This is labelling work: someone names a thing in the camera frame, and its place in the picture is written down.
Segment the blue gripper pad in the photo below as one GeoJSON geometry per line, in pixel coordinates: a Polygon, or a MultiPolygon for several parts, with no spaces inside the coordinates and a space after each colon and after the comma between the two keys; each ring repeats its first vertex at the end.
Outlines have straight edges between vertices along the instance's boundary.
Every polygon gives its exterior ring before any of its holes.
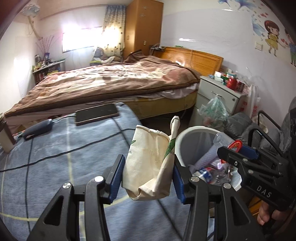
{"type": "Polygon", "coordinates": [[[174,172],[173,172],[173,183],[176,190],[177,197],[180,199],[181,203],[184,204],[185,202],[185,195],[184,195],[184,183],[181,179],[181,175],[174,165],[174,172]]]}
{"type": "Polygon", "coordinates": [[[258,159],[259,157],[253,148],[245,145],[241,147],[239,154],[242,154],[243,156],[247,157],[250,160],[258,159]]]}
{"type": "Polygon", "coordinates": [[[125,159],[124,155],[121,155],[121,159],[118,163],[114,177],[110,183],[110,194],[108,197],[110,200],[110,203],[112,203],[114,201],[114,199],[116,199],[116,197],[117,197],[117,193],[120,188],[120,183],[121,183],[121,179],[122,179],[122,172],[123,172],[123,168],[124,168],[125,163],[126,163],[126,159],[125,159]]]}

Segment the window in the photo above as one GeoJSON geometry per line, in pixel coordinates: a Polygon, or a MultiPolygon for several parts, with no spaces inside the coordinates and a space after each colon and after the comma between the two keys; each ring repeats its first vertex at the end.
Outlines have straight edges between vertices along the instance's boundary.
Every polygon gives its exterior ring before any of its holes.
{"type": "Polygon", "coordinates": [[[63,53],[96,46],[102,34],[102,27],[84,28],[63,33],[63,53]]]}

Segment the red jar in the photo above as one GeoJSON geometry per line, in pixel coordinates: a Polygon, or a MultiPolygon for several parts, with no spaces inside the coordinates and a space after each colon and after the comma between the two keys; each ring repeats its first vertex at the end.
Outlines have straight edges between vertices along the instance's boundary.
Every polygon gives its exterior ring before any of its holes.
{"type": "Polygon", "coordinates": [[[228,83],[226,85],[229,89],[232,89],[232,90],[236,90],[236,87],[237,87],[237,79],[234,78],[234,77],[230,77],[229,80],[228,80],[228,83]]]}

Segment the canvas bag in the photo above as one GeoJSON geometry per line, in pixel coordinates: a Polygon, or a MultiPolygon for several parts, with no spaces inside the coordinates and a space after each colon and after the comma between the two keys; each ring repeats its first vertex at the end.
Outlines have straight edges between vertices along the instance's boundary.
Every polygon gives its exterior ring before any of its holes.
{"type": "Polygon", "coordinates": [[[175,142],[180,120],[175,116],[171,135],[137,125],[123,170],[122,187],[135,201],[170,195],[175,142]]]}

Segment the hand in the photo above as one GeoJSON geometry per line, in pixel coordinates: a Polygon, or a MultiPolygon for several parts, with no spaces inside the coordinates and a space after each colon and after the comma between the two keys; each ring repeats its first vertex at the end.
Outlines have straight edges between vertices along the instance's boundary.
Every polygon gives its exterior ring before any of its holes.
{"type": "MultiPolygon", "coordinates": [[[[264,225],[265,223],[267,223],[270,219],[270,214],[269,214],[269,205],[262,201],[261,202],[261,206],[259,208],[259,214],[258,214],[258,217],[257,217],[257,222],[260,224],[260,225],[264,225]]],[[[274,220],[278,220],[278,221],[285,221],[286,218],[289,216],[290,214],[290,210],[287,210],[285,212],[280,212],[278,210],[275,210],[272,214],[272,218],[274,220]]]]}

